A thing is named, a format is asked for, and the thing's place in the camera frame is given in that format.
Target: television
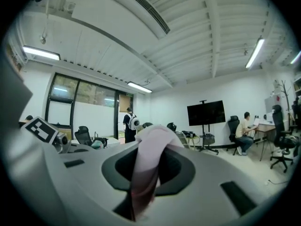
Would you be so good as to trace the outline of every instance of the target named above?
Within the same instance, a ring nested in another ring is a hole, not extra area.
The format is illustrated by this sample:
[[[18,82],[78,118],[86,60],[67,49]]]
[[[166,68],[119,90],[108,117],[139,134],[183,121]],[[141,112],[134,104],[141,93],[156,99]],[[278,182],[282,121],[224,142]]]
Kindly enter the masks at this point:
[[[190,126],[226,122],[222,100],[187,107]]]

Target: window frame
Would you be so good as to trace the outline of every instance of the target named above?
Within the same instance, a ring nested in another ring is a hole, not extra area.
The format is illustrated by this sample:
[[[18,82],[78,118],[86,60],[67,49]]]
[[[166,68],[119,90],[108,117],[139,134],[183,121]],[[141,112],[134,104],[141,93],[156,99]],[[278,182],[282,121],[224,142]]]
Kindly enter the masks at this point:
[[[76,80],[77,81],[77,85],[76,85],[76,89],[75,89],[75,93],[74,93],[74,98],[73,99],[68,99],[68,98],[63,98],[63,97],[57,97],[57,96],[52,96],[51,95],[51,91],[52,91],[52,88],[54,86],[54,82],[55,82],[55,79],[57,76],[62,76],[62,77],[65,77],[65,78],[69,78],[69,79],[73,79],[73,80]],[[75,78],[75,77],[72,77],[72,76],[69,76],[69,75],[65,75],[65,74],[61,74],[61,73],[55,73],[53,79],[52,79],[52,82],[51,82],[51,85],[50,85],[50,88],[49,88],[49,91],[48,91],[48,97],[47,97],[47,103],[46,103],[46,111],[45,111],[45,120],[48,121],[48,113],[49,113],[49,105],[50,105],[50,101],[56,101],[56,102],[60,102],[60,103],[69,103],[71,104],[71,110],[70,110],[70,125],[56,125],[56,124],[53,124],[54,126],[56,127],[62,127],[63,129],[65,128],[71,128],[71,135],[72,135],[72,140],[74,139],[73,137],[73,116],[74,116],[74,107],[75,107],[75,102],[76,102],[76,97],[77,97],[77,93],[78,93],[78,89],[79,89],[79,84],[80,82],[84,82],[84,83],[88,83],[88,84],[91,84],[91,85],[95,85],[95,86],[99,86],[103,89],[108,89],[108,90],[112,90],[114,91],[114,138],[115,139],[118,139],[118,114],[119,114],[119,95],[122,94],[122,95],[126,95],[127,96],[127,93],[124,92],[124,91],[121,91],[121,90],[118,90],[118,89],[113,89],[113,88],[110,88],[110,87],[107,87],[107,86],[104,86],[104,85],[100,85],[100,84],[97,84],[97,83],[93,83],[93,82],[90,82],[90,81],[86,81],[86,80],[82,80],[82,79],[79,79],[79,78]],[[130,103],[132,105],[134,105],[134,95],[132,97],[130,97]]]

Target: shirt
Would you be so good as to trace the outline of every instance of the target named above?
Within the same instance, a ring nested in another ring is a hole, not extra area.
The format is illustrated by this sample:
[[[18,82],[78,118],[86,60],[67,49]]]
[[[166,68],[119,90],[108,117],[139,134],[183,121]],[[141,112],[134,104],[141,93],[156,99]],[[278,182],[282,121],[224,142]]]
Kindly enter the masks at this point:
[[[243,119],[240,124],[236,128],[235,138],[240,138],[244,135],[244,130],[248,128],[248,121],[246,119]]]

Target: doorway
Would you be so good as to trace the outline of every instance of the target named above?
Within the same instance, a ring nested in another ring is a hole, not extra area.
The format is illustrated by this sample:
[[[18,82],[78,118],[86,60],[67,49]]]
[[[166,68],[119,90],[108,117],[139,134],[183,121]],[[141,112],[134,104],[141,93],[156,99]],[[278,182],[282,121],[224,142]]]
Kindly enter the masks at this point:
[[[118,141],[120,144],[125,143],[125,128],[123,124],[124,116],[127,114],[127,108],[133,109],[133,95],[132,94],[119,94],[119,110],[118,110]]]

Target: pink cloth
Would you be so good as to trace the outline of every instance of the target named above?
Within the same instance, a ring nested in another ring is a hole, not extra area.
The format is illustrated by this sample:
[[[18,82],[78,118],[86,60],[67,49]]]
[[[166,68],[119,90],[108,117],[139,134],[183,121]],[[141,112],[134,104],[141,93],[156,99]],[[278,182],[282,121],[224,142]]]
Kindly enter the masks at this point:
[[[164,148],[167,145],[184,147],[176,134],[164,126],[147,127],[135,137],[139,146],[131,181],[134,221],[154,199],[158,164]]]

